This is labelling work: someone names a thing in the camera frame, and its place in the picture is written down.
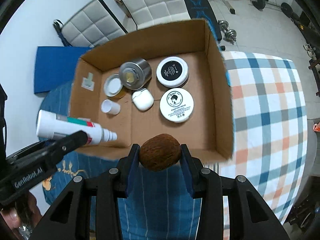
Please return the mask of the left hand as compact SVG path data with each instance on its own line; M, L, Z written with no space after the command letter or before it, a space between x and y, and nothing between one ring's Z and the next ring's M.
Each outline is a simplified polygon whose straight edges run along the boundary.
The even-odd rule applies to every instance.
M13 202L1 199L1 216L18 239L30 239L42 218L37 200L29 191Z

